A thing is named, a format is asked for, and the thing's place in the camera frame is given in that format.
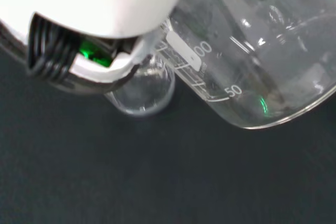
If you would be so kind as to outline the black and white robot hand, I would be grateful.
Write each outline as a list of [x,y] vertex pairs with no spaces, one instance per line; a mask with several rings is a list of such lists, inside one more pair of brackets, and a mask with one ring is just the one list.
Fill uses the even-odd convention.
[[1,49],[29,77],[74,94],[128,82],[179,0],[1,0]]

